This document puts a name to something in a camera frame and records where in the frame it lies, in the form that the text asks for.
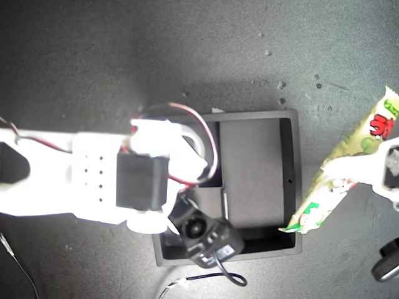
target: green snack wrapper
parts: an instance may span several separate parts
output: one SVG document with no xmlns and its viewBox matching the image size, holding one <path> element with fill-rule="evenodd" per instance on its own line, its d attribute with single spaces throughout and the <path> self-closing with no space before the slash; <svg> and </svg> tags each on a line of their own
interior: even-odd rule
<svg viewBox="0 0 399 299">
<path fill-rule="evenodd" d="M 325 221 L 347 191 L 357 182 L 348 179 L 332 179 L 324 174 L 324 165 L 336 158 L 373 154 L 381 142 L 386 140 L 399 115 L 399 96 L 385 87 L 384 97 L 378 101 L 371 112 L 362 120 L 355 131 L 341 141 L 324 160 L 317 172 L 300 208 L 292 215 L 282 232 L 300 232 L 316 229 Z"/>
</svg>

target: black object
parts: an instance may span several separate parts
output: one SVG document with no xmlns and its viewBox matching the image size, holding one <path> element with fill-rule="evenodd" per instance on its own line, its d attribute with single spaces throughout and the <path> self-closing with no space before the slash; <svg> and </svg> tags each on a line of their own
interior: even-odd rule
<svg viewBox="0 0 399 299">
<path fill-rule="evenodd" d="M 376 281 L 386 282 L 399 275 L 399 238 L 380 249 L 382 259 L 372 269 Z"/>
<path fill-rule="evenodd" d="M 240 231 L 245 244 L 231 260 L 299 254 L 302 236 L 278 231 L 288 224 L 302 201 L 297 112 L 217 113 L 203 117 L 215 138 L 220 160 L 214 179 L 195 188 L 196 200 L 199 209 L 214 218 L 224 217 L 228 210 L 228 220 Z M 200 128 L 189 118 L 170 120 L 189 125 L 201 135 Z M 172 232 L 153 235 L 153 243 L 158 266 L 191 264 Z"/>
<path fill-rule="evenodd" d="M 394 150 L 399 151 L 399 147 L 395 146 L 390 148 L 388 150 L 388 154 L 385 159 L 388 159 L 388 157 L 393 153 Z M 385 162 L 384 186 L 390 189 L 399 188 L 399 176 L 393 175 L 391 169 L 387 166 L 386 162 Z"/>
<path fill-rule="evenodd" d="M 31 172 L 29 162 L 6 143 L 0 142 L 0 183 L 15 184 Z"/>
<path fill-rule="evenodd" d="M 239 254 L 244 242 L 229 221 L 212 219 L 192 204 L 191 189 L 179 193 L 169 220 L 180 233 L 181 246 L 185 255 L 202 268 L 217 266 L 213 254 L 220 262 Z"/>
<path fill-rule="evenodd" d="M 247 285 L 247 280 L 242 275 L 236 274 L 236 273 L 228 273 L 228 275 L 230 277 L 241 279 L 243 284 Z M 186 279 L 186 281 L 190 282 L 193 280 L 199 280 L 199 279 L 211 278 L 211 277 L 219 277 L 219 276 L 226 276 L 226 274 L 225 273 L 210 273 L 210 274 L 204 274 L 204 275 L 190 276 L 190 277 L 186 277 L 185 279 Z M 168 286 L 163 289 L 163 291 L 162 291 L 161 295 L 158 297 L 158 299 L 162 299 L 171 288 L 175 287 L 180 282 L 181 282 L 181 280 L 179 279 L 179 280 L 175 280 L 174 282 L 169 283 Z"/>
<path fill-rule="evenodd" d="M 166 202 L 169 159 L 119 153 L 117 206 L 158 211 Z"/>
</svg>

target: robotic arm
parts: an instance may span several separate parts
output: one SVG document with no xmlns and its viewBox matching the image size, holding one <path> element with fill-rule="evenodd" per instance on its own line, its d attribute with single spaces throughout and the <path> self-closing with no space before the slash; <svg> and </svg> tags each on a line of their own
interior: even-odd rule
<svg viewBox="0 0 399 299">
<path fill-rule="evenodd" d="M 70 212 L 159 234 L 170 223 L 178 192 L 187 187 L 176 178 L 196 181 L 207 167 L 203 141 L 178 123 L 134 119 L 134 134 L 112 135 L 19 131 L 3 121 L 11 129 L 0 129 L 0 212 L 14 216 Z M 183 137 L 193 140 L 194 149 Z M 213 164 L 217 160 L 214 151 Z M 23 178 L 12 180 L 21 169 Z"/>
<path fill-rule="evenodd" d="M 338 158 L 323 170 L 331 178 L 372 185 L 373 191 L 391 200 L 399 212 L 399 137 L 381 143 L 374 154 Z M 374 278 L 386 282 L 399 276 L 399 239 L 389 242 L 380 253 L 382 258 L 372 269 Z"/>
</svg>

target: black wire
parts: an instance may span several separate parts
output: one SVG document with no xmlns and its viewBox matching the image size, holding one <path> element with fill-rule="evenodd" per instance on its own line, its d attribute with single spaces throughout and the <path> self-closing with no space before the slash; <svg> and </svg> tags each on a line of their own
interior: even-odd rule
<svg viewBox="0 0 399 299">
<path fill-rule="evenodd" d="M 236 273 L 229 273 L 229 272 L 227 272 L 227 274 L 229 275 L 229 277 L 236 277 L 236 278 L 241 279 L 243 281 L 242 284 L 244 284 L 244 285 L 241 285 L 241 287 L 245 287 L 247 285 L 247 280 L 242 275 L 236 274 Z M 218 276 L 226 276 L 226 274 L 225 273 L 210 273 L 210 274 L 186 277 L 185 279 L 190 281 L 190 280 L 198 280 L 198 279 L 218 277 Z M 175 280 L 174 282 L 169 283 L 169 285 L 163 289 L 163 291 L 162 291 L 161 295 L 158 297 L 158 299 L 162 299 L 166 295 L 168 290 L 170 290 L 170 288 L 173 287 L 174 285 L 179 284 L 179 282 L 180 282 L 180 280 Z"/>
<path fill-rule="evenodd" d="M 37 292 L 36 286 L 32 280 L 32 278 L 26 273 L 24 267 L 18 262 L 17 258 L 13 257 L 15 262 L 17 263 L 17 265 L 19 266 L 19 268 L 22 270 L 22 272 L 24 272 L 24 275 L 26 276 L 26 278 L 29 280 L 29 282 L 32 285 L 33 291 L 35 292 L 35 297 L 36 299 L 39 299 L 39 293 Z"/>
<path fill-rule="evenodd" d="M 231 273 L 227 272 L 226 268 L 225 268 L 225 267 L 223 266 L 223 264 L 220 262 L 220 260 L 219 260 L 219 258 L 218 258 L 218 255 L 216 254 L 216 252 L 214 252 L 214 253 L 212 254 L 212 256 L 213 256 L 214 260 L 216 261 L 216 264 L 218 265 L 220 271 L 222 271 L 222 273 L 224 274 L 224 276 L 226 276 L 231 282 L 233 282 L 235 285 L 238 285 L 239 287 L 245 287 L 245 286 L 248 284 L 247 280 L 246 280 L 244 277 L 242 277 L 241 275 L 240 275 L 241 277 L 238 277 L 238 278 L 240 278 L 240 279 L 242 280 L 242 282 L 240 282 L 240 281 L 234 279 L 234 276 L 231 275 Z"/>
<path fill-rule="evenodd" d="M 229 273 L 232 277 L 237 277 L 241 279 L 242 281 L 246 282 L 246 279 L 236 273 Z M 204 275 L 197 275 L 197 276 L 191 276 L 191 277 L 186 277 L 187 280 L 197 280 L 197 279 L 203 279 L 203 278 L 209 278 L 209 277 L 217 277 L 217 276 L 224 276 L 224 273 L 211 273 L 211 274 L 204 274 Z"/>
</svg>

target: black camera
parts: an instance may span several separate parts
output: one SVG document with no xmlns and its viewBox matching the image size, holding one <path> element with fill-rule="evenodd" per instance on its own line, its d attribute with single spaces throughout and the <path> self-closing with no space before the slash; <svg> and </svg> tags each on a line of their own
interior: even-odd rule
<svg viewBox="0 0 399 299">
<path fill-rule="evenodd" d="M 213 219 L 193 204 L 191 189 L 179 193 L 169 220 L 180 233 L 186 256 L 203 268 L 215 267 L 216 254 L 220 262 L 241 253 L 244 242 L 239 231 L 224 218 Z"/>
</svg>

